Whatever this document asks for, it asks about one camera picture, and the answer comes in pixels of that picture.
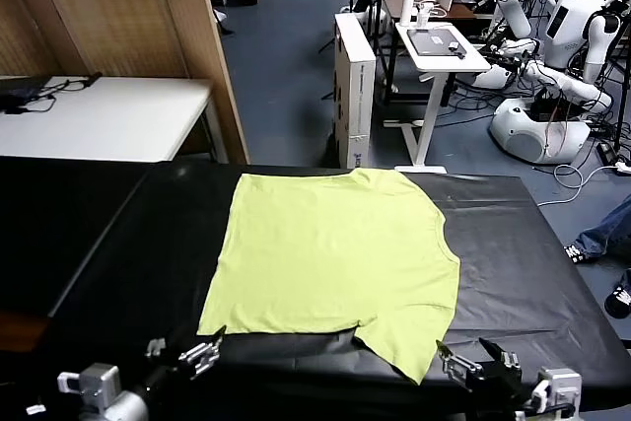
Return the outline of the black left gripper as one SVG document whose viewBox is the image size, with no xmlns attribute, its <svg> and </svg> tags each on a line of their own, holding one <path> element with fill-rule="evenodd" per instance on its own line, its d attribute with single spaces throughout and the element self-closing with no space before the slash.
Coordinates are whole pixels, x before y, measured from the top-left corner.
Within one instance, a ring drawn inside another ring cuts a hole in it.
<svg viewBox="0 0 631 421">
<path fill-rule="evenodd" d="M 209 341 L 200 342 L 186 352 L 162 353 L 165 338 L 151 339 L 146 347 L 148 372 L 142 380 L 143 391 L 160 391 L 173 384 L 190 381 L 208 372 L 220 358 L 220 347 L 227 327 L 221 326 Z"/>
</svg>

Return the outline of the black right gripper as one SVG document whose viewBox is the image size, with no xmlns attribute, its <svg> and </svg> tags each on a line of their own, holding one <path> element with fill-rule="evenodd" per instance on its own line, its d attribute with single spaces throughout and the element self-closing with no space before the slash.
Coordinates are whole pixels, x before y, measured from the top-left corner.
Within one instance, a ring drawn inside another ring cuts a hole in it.
<svg viewBox="0 0 631 421">
<path fill-rule="evenodd" d="M 478 364 L 453 352 L 444 342 L 437 340 L 437 351 L 442 360 L 443 372 L 458 385 L 484 398 L 529 399 L 530 394 L 522 383 L 522 369 L 515 352 L 505 351 L 497 343 L 479 338 L 491 358 L 501 364 Z"/>
</svg>

